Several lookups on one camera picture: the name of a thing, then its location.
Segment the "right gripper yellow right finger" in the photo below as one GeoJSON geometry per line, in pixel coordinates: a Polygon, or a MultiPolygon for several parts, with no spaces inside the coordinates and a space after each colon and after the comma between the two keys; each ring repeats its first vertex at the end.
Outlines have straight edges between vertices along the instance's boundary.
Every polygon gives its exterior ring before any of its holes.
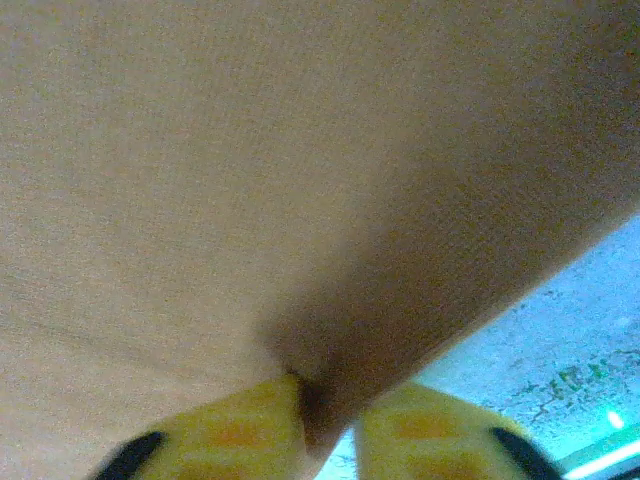
{"type": "Polygon", "coordinates": [[[560,479],[513,420],[408,382],[358,418],[360,479],[560,479]]]}

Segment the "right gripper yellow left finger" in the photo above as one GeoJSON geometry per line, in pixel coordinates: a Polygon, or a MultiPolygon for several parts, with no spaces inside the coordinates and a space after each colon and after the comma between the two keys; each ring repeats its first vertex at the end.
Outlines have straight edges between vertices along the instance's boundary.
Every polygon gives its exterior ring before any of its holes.
{"type": "Polygon", "coordinates": [[[304,430],[293,375],[150,425],[94,470],[96,479],[297,479],[304,430]]]}

